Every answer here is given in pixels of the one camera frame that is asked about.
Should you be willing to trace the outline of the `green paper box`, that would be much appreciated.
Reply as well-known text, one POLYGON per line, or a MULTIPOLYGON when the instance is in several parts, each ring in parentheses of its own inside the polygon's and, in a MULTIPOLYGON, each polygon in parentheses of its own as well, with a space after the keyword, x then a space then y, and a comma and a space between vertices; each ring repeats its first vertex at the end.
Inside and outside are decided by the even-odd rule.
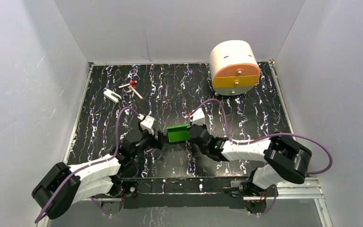
POLYGON ((166 130, 169 143, 176 144, 189 141, 189 127, 189 123, 167 127, 166 130))

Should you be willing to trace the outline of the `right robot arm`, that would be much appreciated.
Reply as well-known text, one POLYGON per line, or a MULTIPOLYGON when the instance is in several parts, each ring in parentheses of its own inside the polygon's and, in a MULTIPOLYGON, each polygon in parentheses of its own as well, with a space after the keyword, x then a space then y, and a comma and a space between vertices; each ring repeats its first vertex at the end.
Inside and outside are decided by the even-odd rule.
POLYGON ((289 136, 278 134, 259 141, 239 140, 210 135, 203 125, 188 128, 193 148, 214 161, 249 160, 265 162, 250 173, 247 181, 227 190, 234 197, 259 196, 270 186, 287 181, 302 184, 305 181, 312 152, 289 136))

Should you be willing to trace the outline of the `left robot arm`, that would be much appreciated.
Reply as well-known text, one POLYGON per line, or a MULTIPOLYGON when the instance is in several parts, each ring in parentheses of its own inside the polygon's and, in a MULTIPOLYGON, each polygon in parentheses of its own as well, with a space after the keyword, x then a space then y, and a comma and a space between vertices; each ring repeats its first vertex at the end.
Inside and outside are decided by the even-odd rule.
POLYGON ((116 197, 124 194, 120 172, 146 148, 162 149, 167 131, 129 132, 111 153, 96 160, 68 166, 55 164, 33 189, 32 198, 42 208, 42 216, 56 219, 71 205, 99 194, 116 197))

